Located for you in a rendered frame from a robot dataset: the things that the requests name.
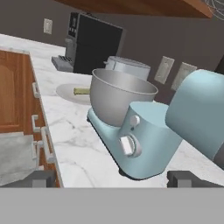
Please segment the brown wooden cupboard door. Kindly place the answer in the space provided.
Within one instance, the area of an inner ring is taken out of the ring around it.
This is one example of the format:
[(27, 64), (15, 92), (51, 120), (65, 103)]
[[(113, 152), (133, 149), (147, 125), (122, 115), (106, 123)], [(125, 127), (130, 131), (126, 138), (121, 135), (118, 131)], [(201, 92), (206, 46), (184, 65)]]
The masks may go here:
[(45, 124), (40, 99), (34, 97), (34, 69), (29, 54), (0, 50), (0, 133), (39, 133), (32, 130), (32, 115), (38, 115), (36, 125)]

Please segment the black coffee machine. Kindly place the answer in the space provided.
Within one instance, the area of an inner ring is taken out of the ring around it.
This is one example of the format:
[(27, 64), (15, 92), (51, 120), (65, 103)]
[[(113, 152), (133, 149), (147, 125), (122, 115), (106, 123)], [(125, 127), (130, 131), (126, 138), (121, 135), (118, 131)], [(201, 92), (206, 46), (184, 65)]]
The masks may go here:
[(104, 68), (109, 56), (116, 56), (122, 45), (124, 29), (88, 14), (70, 14), (65, 55), (52, 57), (58, 71), (91, 74)]

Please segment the white round plate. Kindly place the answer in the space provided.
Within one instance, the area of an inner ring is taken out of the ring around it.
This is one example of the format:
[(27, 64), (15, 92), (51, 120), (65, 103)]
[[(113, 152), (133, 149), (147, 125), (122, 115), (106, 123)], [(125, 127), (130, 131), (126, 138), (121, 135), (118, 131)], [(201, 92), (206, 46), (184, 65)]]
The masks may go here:
[(74, 83), (61, 84), (57, 86), (56, 93), (58, 96), (69, 102), (78, 103), (82, 105), (90, 105), (89, 95), (88, 94), (75, 95), (74, 94), (75, 88), (88, 88), (88, 86)]

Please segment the brown wooden wall cupboard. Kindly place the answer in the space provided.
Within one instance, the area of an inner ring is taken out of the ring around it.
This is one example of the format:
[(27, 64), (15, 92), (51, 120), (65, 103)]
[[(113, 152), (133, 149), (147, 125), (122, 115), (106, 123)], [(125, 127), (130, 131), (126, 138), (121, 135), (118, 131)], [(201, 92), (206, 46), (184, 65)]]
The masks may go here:
[(201, 0), (55, 0), (76, 9), (107, 14), (211, 18), (213, 13)]

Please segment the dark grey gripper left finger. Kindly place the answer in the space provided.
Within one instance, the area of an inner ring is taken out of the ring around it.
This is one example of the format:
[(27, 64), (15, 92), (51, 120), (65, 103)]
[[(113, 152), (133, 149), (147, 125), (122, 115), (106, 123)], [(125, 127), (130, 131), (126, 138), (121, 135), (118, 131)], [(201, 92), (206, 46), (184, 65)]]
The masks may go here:
[(22, 180), (2, 185), (2, 188), (47, 188), (55, 187), (56, 171), (34, 171)]

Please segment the light blue stand mixer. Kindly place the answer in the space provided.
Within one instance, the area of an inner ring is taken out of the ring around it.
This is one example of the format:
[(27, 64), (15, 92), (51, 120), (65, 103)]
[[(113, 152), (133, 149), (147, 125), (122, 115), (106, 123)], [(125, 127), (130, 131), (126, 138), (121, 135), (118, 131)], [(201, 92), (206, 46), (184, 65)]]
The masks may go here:
[[(133, 127), (130, 118), (140, 117)], [(224, 170), (224, 75), (203, 69), (184, 78), (171, 102), (133, 101), (121, 127), (101, 121), (91, 108), (87, 120), (119, 167), (131, 179), (161, 174), (183, 140)], [(134, 135), (142, 146), (138, 157), (123, 154), (119, 138)]]

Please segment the white mixer speed dial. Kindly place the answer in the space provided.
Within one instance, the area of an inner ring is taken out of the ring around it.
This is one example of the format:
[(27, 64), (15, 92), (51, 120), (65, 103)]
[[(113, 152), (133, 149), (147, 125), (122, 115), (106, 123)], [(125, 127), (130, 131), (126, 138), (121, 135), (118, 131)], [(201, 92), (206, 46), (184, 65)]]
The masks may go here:
[(121, 136), (119, 142), (125, 156), (136, 158), (141, 155), (142, 146), (134, 135)]

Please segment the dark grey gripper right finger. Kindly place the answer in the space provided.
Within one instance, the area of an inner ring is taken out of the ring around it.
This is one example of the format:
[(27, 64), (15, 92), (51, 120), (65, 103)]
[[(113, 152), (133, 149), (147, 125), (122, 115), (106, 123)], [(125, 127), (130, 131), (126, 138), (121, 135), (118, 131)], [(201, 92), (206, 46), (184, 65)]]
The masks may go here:
[(190, 171), (168, 171), (167, 187), (221, 187), (221, 185), (198, 178)]

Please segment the small white mixer knob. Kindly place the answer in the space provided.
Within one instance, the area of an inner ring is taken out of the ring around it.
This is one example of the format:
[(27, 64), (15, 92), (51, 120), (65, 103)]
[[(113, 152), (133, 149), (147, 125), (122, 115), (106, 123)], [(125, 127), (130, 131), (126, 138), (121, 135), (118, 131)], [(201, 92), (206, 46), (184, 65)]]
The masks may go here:
[(136, 127), (140, 123), (140, 117), (138, 115), (133, 115), (129, 119), (129, 123), (131, 126)]

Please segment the white wall socket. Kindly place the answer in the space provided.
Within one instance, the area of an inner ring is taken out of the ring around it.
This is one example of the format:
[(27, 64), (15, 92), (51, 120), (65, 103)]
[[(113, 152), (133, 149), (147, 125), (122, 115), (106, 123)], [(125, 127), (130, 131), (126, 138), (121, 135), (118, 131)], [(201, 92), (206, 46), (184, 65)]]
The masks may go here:
[(168, 78), (168, 75), (172, 69), (172, 66), (174, 64), (174, 61), (175, 59), (171, 59), (171, 58), (163, 56), (159, 64), (159, 67), (157, 69), (157, 72), (155, 74), (154, 80), (162, 84), (165, 84)]
[(44, 19), (44, 33), (51, 34), (53, 29), (53, 21), (50, 19)]
[(197, 69), (196, 66), (192, 66), (190, 64), (187, 64), (185, 62), (182, 62), (180, 65), (180, 68), (178, 70), (178, 73), (171, 85), (171, 88), (173, 90), (177, 90), (179, 85), (182, 83), (182, 81), (184, 80), (184, 78), (189, 75), (190, 73), (192, 73), (193, 71), (195, 71)]

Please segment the brown wooden drawer front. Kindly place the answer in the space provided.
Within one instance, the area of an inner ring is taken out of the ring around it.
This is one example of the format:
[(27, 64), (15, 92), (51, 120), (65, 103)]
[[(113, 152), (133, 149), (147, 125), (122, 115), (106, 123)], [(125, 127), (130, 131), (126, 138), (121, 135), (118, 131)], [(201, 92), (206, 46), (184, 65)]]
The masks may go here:
[[(49, 139), (49, 136), (48, 136), (47, 128), (46, 128), (46, 133), (47, 133), (47, 141), (48, 141), (48, 145), (49, 145), (49, 148), (50, 148), (50, 152), (53, 154), (53, 148), (52, 148), (52, 146), (50, 144), (50, 139)], [(55, 162), (52, 163), (52, 164), (48, 164), (46, 162), (46, 156), (45, 156), (45, 152), (44, 152), (43, 145), (42, 145), (42, 137), (41, 137), (40, 140), (38, 140), (38, 147), (39, 147), (39, 165), (43, 166), (45, 171), (54, 171), (55, 175), (57, 176), (58, 173), (57, 173), (57, 169), (56, 169), (56, 158), (54, 157), (55, 158)], [(54, 180), (54, 185), (56, 187), (60, 188), (60, 181), (59, 181), (59, 177), (58, 176)]]

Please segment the white lidded pot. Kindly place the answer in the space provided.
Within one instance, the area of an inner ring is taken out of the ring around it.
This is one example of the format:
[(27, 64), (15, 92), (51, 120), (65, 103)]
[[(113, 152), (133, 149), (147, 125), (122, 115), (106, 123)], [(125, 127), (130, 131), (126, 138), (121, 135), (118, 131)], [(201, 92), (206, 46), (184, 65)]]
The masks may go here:
[(144, 81), (148, 80), (148, 76), (151, 70), (151, 67), (145, 65), (144, 63), (118, 56), (109, 56), (108, 59), (104, 61), (104, 64), (105, 68), (108, 70), (115, 70), (132, 74)]

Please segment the silver mixer bowl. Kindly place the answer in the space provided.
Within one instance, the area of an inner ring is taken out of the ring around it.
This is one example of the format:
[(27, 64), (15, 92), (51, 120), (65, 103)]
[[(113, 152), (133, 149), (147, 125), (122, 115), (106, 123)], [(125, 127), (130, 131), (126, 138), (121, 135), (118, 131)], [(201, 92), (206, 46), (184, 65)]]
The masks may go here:
[(90, 102), (104, 123), (121, 127), (132, 102), (152, 102), (158, 88), (128, 73), (96, 68), (92, 71)]

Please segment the yellow butter stick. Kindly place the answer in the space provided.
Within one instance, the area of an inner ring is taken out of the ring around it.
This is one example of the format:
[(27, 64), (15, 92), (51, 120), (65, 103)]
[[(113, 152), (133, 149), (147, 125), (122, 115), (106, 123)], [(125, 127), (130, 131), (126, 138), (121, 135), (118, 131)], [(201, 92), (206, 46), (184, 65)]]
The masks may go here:
[(89, 88), (81, 88), (81, 87), (75, 87), (73, 89), (74, 95), (89, 95), (90, 89)]

